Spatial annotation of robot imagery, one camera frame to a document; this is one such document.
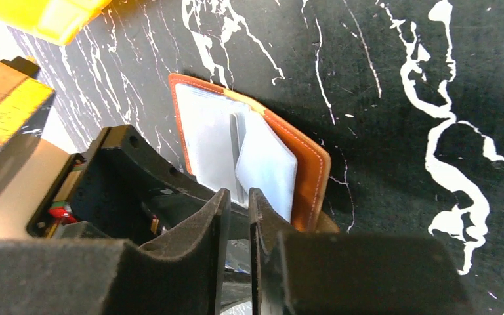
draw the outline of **table surface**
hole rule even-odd
[[[324,211],[343,231],[432,234],[476,309],[504,314],[504,1],[113,0],[103,12],[66,47],[12,30],[80,150],[129,123],[183,169],[167,76],[225,85],[331,154]]]

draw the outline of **yellow object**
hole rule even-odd
[[[0,20],[57,45],[66,45],[111,0],[0,0]]]
[[[27,78],[0,102],[0,146],[3,146],[32,116],[53,90]]]

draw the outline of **wallet stitching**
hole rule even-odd
[[[181,79],[172,79],[171,80],[171,95],[173,96],[173,102],[175,102],[175,114],[177,115],[176,121],[177,121],[178,129],[180,131],[180,137],[181,137],[181,141],[182,141],[182,151],[184,152],[184,159],[186,160],[186,163],[188,164],[187,168],[189,168],[190,173],[192,173],[192,166],[190,165],[190,158],[188,157],[188,150],[186,149],[186,139],[184,137],[184,130],[182,130],[182,123],[180,121],[179,100],[178,100],[177,94],[175,92],[175,82],[189,84],[193,87],[201,87],[202,89],[214,92],[215,94],[218,94],[218,95],[219,95],[219,92],[217,92],[213,89],[210,89],[204,85],[198,84],[198,83],[183,81]]]
[[[311,146],[309,146],[307,143],[303,142],[301,139],[299,139],[297,136],[293,135],[289,129],[285,128],[284,126],[280,125],[276,120],[272,119],[268,115],[264,116],[266,119],[269,119],[271,122],[276,124],[278,127],[283,129],[287,134],[289,134],[291,137],[299,141],[301,144],[306,146],[310,151],[314,152],[316,156],[318,157],[318,160],[320,161],[320,171],[318,173],[318,181],[316,183],[316,191],[314,192],[314,200],[312,201],[312,208],[310,209],[310,215],[308,216],[308,228],[310,228],[310,225],[312,224],[312,215],[314,214],[314,207],[316,206],[316,201],[318,199],[318,190],[320,189],[320,180],[322,179],[322,170],[324,168],[323,162],[322,162],[322,157],[314,150],[312,149]]]

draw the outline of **wallet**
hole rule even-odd
[[[244,207],[249,189],[260,188],[297,230],[316,231],[329,154],[248,96],[178,73],[169,84],[186,170]]]

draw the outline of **card slot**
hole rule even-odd
[[[229,116],[230,119],[230,128],[231,128],[231,147],[232,147],[232,153],[233,153],[233,166],[236,169],[236,164],[238,162],[238,158],[240,157],[240,148],[241,148],[241,136],[239,135],[238,129],[239,129],[239,122],[237,115],[235,113],[230,114]],[[240,203],[245,203],[244,200],[244,188],[242,188],[242,185],[240,182],[237,180],[236,181],[236,189],[237,189],[237,199],[238,202]]]
[[[185,84],[177,84],[175,89],[186,153],[196,180],[212,190],[229,189],[232,201],[246,207],[235,174],[238,137],[234,144],[232,129],[238,133],[238,119],[235,117],[232,127],[231,115],[249,111],[248,106]]]
[[[291,221],[297,158],[262,115],[246,113],[246,135],[235,170],[245,191],[260,188],[274,210]]]

